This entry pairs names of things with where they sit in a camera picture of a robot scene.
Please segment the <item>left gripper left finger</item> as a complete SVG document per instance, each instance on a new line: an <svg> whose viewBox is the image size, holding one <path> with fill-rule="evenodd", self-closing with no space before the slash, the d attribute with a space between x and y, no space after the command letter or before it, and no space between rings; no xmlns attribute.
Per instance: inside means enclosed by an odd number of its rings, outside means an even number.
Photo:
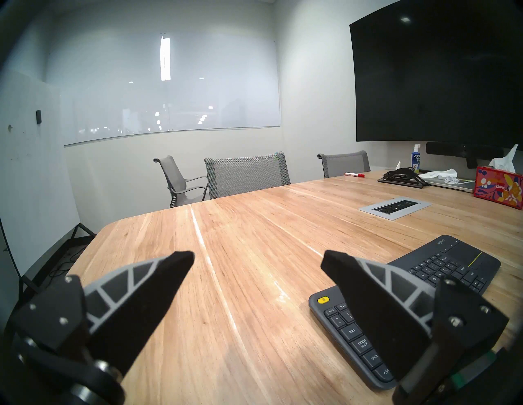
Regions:
<svg viewBox="0 0 523 405"><path fill-rule="evenodd" d="M66 275L36 293L11 318L10 404L124 404L122 380L194 259L175 251L86 286Z"/></svg>

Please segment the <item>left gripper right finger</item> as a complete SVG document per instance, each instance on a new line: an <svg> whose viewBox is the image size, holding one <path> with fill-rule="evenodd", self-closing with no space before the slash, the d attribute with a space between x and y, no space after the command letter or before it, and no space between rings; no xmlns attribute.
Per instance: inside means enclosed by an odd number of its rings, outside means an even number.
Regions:
<svg viewBox="0 0 523 405"><path fill-rule="evenodd" d="M435 288L397 267L326 250L323 272L396 380L393 404L510 404L508 317L456 277Z"/></svg>

